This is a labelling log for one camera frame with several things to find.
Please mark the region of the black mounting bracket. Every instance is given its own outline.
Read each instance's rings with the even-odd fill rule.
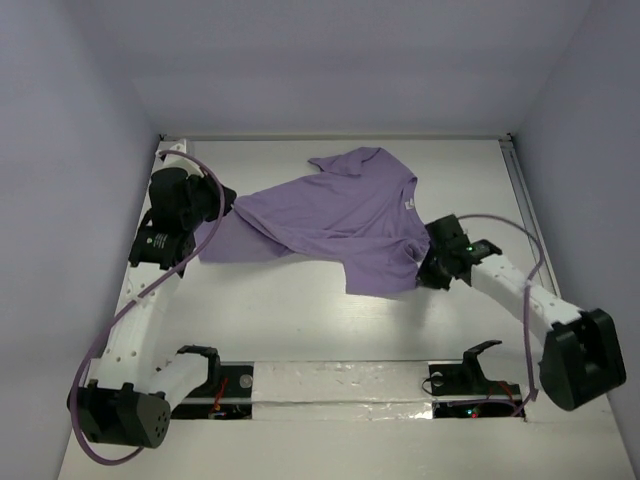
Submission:
[[[429,381],[434,397],[477,396],[488,397],[503,392],[503,381],[487,380],[478,362],[478,355],[487,348],[500,345],[501,340],[487,340],[464,352],[461,362],[429,363]],[[513,396],[520,395],[520,387],[509,384]]]

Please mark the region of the white table surface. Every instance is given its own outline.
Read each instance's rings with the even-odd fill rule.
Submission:
[[[239,195],[314,173],[306,163],[310,157],[363,145],[386,148],[417,175],[415,205],[425,223],[452,212],[522,221],[497,141],[192,144]],[[472,239],[500,246],[521,269],[534,264],[529,243],[516,230],[484,220],[464,226]],[[299,256],[266,264],[193,262],[169,305],[157,362],[193,343],[217,347],[223,361],[459,358],[493,338],[504,344],[482,355],[487,377],[525,384],[521,324],[462,282],[449,292],[420,289],[383,299],[346,295],[339,263]],[[540,355],[535,339],[534,351]],[[295,390],[286,381],[272,388],[282,398]],[[572,413],[540,397],[527,408],[527,423],[174,421],[157,451],[111,469],[92,464],[72,436],[60,478],[633,478],[605,397]],[[118,455],[122,449],[100,451]]]

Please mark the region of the screw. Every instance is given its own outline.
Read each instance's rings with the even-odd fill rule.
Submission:
[[[253,385],[253,377],[251,375],[242,375],[240,377],[240,386],[242,388],[251,388]]]

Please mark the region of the gray wall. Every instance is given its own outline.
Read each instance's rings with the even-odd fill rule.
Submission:
[[[590,0],[91,0],[166,133],[504,133]]]
[[[594,2],[516,137],[562,293],[616,321],[629,379],[610,398],[637,473],[639,22],[637,0]]]
[[[84,2],[0,11],[0,477],[50,479],[157,137]]]

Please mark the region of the black clamp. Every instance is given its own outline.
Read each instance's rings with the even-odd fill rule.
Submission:
[[[220,389],[220,380],[222,379],[222,365],[220,364],[220,355],[218,355],[218,349],[212,347],[201,347],[198,345],[185,345],[177,354],[191,353],[195,355],[201,355],[209,361],[209,371],[207,374],[207,381],[196,388],[191,394],[196,396],[202,396],[203,394],[214,395]]]
[[[441,396],[490,396],[503,388],[505,382],[487,380],[484,376],[478,355],[486,349],[500,345],[501,340],[487,340],[472,347],[462,355],[460,363],[434,363],[429,365],[431,393],[435,397]],[[510,386],[512,395],[519,395],[517,385]]]

